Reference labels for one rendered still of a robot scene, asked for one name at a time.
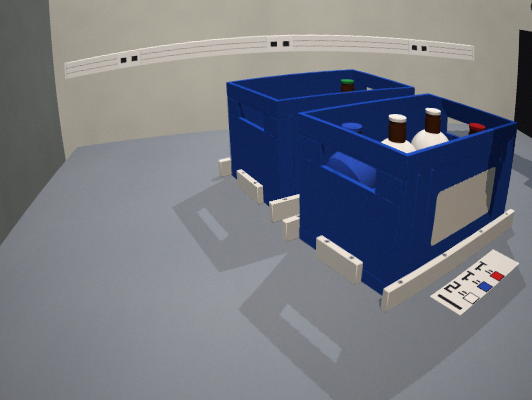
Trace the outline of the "red bottle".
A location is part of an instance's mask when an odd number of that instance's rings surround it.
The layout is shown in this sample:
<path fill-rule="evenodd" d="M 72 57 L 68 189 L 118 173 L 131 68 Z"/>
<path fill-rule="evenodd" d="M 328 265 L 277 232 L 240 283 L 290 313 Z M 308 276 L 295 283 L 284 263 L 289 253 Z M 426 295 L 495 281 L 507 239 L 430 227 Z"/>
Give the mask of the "red bottle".
<path fill-rule="evenodd" d="M 485 130 L 484 125 L 477 124 L 477 123 L 470 123 L 469 128 L 470 128 L 469 135 Z"/>

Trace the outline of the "white paper pick list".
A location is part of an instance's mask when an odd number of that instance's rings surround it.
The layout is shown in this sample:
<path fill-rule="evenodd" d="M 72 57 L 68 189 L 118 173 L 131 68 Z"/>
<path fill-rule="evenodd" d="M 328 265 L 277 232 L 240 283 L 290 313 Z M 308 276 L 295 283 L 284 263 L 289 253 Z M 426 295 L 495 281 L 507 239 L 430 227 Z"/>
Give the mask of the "white paper pick list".
<path fill-rule="evenodd" d="M 492 250 L 430 298 L 461 316 L 518 265 Z"/>

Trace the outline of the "blue labelled bottle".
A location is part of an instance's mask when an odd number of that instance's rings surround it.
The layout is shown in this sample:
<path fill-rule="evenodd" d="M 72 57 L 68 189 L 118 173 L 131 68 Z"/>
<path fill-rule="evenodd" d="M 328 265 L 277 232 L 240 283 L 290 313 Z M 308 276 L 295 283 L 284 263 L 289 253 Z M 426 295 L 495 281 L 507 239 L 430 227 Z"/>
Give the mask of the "blue labelled bottle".
<path fill-rule="evenodd" d="M 357 123 L 344 123 L 342 127 L 355 131 L 361 134 L 362 125 Z M 376 184 L 376 169 L 368 166 L 362 162 L 359 162 L 347 155 L 336 152 L 327 161 L 327 167 L 340 172 L 371 189 L 375 188 Z"/>

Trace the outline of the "blue plastic crate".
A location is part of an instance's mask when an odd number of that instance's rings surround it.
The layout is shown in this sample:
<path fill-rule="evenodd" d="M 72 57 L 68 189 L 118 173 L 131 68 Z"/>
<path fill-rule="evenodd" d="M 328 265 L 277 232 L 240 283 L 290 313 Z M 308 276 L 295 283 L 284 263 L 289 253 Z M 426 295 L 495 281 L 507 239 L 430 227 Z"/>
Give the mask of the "blue plastic crate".
<path fill-rule="evenodd" d="M 381 143 L 391 114 L 407 118 L 411 143 L 426 108 L 449 141 L 410 153 Z M 448 117 L 485 130 L 460 138 Z M 504 214 L 514 152 L 494 114 L 427 93 L 300 112 L 297 129 L 299 239 L 316 250 L 324 236 L 362 261 L 361 282 L 380 295 Z M 325 166 L 337 151 L 376 168 L 374 190 Z"/>
<path fill-rule="evenodd" d="M 354 80 L 354 91 L 341 92 L 342 79 Z M 268 206 L 299 194 L 297 113 L 399 97 L 386 78 L 354 69 L 253 78 L 226 87 L 232 176 L 237 179 L 242 169 L 260 183 Z"/>

